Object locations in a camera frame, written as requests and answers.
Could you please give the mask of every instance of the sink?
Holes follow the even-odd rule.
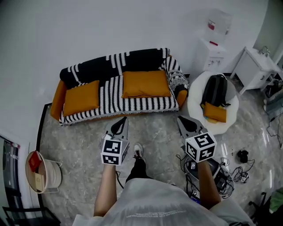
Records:
[[[270,56],[265,56],[264,54],[259,54],[257,49],[254,48],[247,48],[247,52],[253,58],[255,63],[261,67],[263,71],[273,71],[273,72],[280,72],[280,68],[272,61]]]

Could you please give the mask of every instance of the orange pillow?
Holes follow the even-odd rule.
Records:
[[[165,71],[124,72],[122,98],[171,97]]]
[[[220,122],[226,122],[226,110],[215,107],[207,102],[205,102],[203,115],[208,118],[216,119]]]
[[[99,81],[67,90],[63,116],[88,111],[99,107]]]

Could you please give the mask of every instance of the human arm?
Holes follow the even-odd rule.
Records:
[[[200,204],[206,209],[210,209],[221,200],[208,161],[198,163],[198,172]]]
[[[116,167],[105,165],[94,205],[94,216],[103,217],[116,201]]]

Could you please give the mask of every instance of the person's right arm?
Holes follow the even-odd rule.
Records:
[[[207,161],[198,163],[200,204],[210,209],[221,202],[210,166]]]

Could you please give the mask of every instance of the person's left arm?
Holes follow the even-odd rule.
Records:
[[[116,201],[116,167],[105,165],[95,201],[94,216],[103,217]]]

